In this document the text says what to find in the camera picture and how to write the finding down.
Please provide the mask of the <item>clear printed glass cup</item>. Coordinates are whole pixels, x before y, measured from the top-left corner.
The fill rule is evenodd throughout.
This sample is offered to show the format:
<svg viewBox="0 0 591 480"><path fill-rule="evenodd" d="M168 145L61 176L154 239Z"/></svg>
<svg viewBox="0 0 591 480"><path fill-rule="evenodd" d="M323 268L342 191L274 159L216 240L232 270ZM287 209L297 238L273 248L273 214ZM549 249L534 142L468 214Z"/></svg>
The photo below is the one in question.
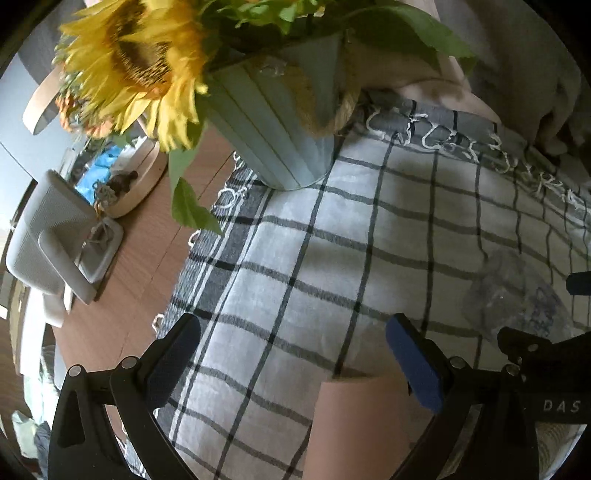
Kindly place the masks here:
<svg viewBox="0 0 591 480"><path fill-rule="evenodd" d="M462 314L493 344L504 327L553 343L575 336L572 317L553 288L509 250L498 250L485 260L464 297Z"/></svg>

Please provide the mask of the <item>pink plastic cup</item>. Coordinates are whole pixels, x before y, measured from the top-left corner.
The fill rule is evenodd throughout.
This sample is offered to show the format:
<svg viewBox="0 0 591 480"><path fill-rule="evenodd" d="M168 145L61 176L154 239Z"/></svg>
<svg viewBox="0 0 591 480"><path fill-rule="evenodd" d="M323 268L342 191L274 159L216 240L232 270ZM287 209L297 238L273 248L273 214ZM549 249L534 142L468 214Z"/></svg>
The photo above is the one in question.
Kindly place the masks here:
<svg viewBox="0 0 591 480"><path fill-rule="evenodd" d="M400 372L322 383L303 477L389 479L432 417L409 393Z"/></svg>

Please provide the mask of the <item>grey plaid tablecloth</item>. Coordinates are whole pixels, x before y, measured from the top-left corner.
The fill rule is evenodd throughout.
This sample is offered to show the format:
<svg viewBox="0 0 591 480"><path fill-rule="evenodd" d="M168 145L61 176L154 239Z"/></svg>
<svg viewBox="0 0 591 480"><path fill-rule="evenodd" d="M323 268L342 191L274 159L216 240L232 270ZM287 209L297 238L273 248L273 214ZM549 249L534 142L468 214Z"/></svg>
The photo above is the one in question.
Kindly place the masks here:
<svg viewBox="0 0 591 480"><path fill-rule="evenodd" d="M589 301L565 288L590 264L589 191L474 115L370 91L320 182L280 192L239 163L213 210L222 234L198 236L161 325L191 312L201 338L156 414L200 479L301 478L322 383L393 372L394 314L447 355L499 368L461 312L496 251L590 327Z"/></svg>

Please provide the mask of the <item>wooden desk lamp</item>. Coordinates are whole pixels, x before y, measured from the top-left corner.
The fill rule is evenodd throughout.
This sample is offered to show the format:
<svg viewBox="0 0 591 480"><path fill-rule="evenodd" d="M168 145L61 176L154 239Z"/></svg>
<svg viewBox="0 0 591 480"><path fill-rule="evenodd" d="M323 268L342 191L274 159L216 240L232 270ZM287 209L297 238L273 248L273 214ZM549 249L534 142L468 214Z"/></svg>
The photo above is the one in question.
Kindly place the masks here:
<svg viewBox="0 0 591 480"><path fill-rule="evenodd" d="M122 136L92 139L72 126L59 174L100 214L113 219L135 209L160 181L167 156L136 127Z"/></svg>

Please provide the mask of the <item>light blue ribbed vase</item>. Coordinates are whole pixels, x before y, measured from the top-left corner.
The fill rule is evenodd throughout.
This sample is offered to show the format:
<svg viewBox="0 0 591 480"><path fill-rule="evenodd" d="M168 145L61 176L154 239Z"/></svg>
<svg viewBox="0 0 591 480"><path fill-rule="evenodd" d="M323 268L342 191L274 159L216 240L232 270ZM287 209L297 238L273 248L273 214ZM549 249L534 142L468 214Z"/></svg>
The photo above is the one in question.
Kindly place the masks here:
<svg viewBox="0 0 591 480"><path fill-rule="evenodd" d="M335 136L360 93L345 36L336 33L216 70L205 105L264 184L293 191L329 173Z"/></svg>

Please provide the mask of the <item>beige pink curtain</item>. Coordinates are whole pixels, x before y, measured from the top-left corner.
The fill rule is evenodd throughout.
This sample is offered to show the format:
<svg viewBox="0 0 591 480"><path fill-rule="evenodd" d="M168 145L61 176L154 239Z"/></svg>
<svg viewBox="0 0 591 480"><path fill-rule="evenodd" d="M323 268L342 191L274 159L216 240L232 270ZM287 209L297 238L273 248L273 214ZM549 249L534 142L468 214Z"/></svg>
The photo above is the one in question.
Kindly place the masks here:
<svg viewBox="0 0 591 480"><path fill-rule="evenodd" d="M460 63L472 53L440 21L433 1L377 1L349 17L349 45L356 85L393 91L499 122L472 90Z"/></svg>

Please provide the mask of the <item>sunflower bouquet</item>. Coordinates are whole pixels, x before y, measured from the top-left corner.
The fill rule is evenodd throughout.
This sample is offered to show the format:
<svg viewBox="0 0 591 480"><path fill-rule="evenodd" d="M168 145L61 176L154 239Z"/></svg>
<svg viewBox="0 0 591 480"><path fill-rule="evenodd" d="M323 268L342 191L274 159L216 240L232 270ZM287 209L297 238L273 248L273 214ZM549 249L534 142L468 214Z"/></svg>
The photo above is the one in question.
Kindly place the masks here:
<svg viewBox="0 0 591 480"><path fill-rule="evenodd" d="M168 157L171 214L219 231L184 177L209 121L212 74L259 54L342 33L377 1L100 1L61 26L61 121L94 138L142 122Z"/></svg>

